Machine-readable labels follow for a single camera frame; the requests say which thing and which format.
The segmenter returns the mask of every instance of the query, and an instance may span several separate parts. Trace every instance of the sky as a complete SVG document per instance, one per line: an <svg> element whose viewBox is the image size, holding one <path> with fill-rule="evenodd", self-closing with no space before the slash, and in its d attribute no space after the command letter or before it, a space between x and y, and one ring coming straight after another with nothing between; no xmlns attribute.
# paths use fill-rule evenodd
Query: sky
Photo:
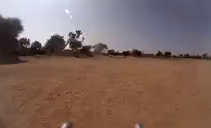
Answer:
<svg viewBox="0 0 211 128"><path fill-rule="evenodd" d="M21 19L21 36L42 44L80 29L87 45L211 53L211 0L0 0L0 14Z"/></svg>

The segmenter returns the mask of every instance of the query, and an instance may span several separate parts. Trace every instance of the dirt ground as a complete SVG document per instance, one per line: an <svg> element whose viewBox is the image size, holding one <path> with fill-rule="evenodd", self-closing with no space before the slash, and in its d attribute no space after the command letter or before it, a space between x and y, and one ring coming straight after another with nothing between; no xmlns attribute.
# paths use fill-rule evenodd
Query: dirt ground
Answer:
<svg viewBox="0 0 211 128"><path fill-rule="evenodd" d="M211 128L211 61L25 59L0 65L8 128Z"/></svg>

